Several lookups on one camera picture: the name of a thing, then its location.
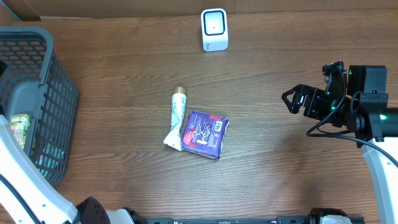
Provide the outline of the purple snack package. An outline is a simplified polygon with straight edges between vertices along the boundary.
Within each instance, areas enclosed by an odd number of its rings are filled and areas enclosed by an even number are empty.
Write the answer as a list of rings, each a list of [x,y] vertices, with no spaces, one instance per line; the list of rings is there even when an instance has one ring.
[[[182,136],[182,150],[219,159],[229,119],[192,111]]]

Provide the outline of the white tube gold cap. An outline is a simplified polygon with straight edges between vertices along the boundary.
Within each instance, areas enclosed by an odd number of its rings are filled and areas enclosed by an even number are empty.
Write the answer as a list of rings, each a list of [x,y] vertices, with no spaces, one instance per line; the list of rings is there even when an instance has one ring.
[[[170,131],[164,139],[164,144],[178,151],[182,151],[181,129],[185,118],[186,104],[186,89],[176,86],[172,93]]]

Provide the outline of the teal snack pouch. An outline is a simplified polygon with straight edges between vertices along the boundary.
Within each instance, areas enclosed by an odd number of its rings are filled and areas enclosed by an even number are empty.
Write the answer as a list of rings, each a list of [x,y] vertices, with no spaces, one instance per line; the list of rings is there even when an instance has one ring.
[[[60,160],[63,159],[64,152],[51,144],[47,144],[43,152],[45,155],[40,155],[39,165],[53,170],[59,170],[61,167]]]

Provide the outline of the green drink carton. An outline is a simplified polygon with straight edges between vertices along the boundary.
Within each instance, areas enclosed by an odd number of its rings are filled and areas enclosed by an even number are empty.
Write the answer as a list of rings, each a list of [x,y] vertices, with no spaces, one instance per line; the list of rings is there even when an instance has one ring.
[[[30,127],[30,116],[28,114],[12,115],[10,125],[17,143],[23,149],[27,138],[27,132]]]

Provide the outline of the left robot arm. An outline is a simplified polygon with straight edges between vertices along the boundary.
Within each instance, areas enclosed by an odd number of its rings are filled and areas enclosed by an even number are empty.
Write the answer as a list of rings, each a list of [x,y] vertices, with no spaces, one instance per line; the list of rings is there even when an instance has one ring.
[[[133,224],[125,209],[105,210],[93,197],[74,205],[43,177],[1,116],[1,205],[16,223]]]

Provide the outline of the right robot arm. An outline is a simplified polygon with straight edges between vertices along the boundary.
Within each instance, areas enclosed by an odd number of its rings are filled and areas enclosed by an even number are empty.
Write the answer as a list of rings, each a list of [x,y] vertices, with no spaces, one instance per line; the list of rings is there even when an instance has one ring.
[[[288,110],[318,120],[306,135],[353,141],[372,178],[381,223],[397,223],[397,108],[388,107],[387,68],[342,61],[322,67],[326,88],[298,84],[281,96]]]

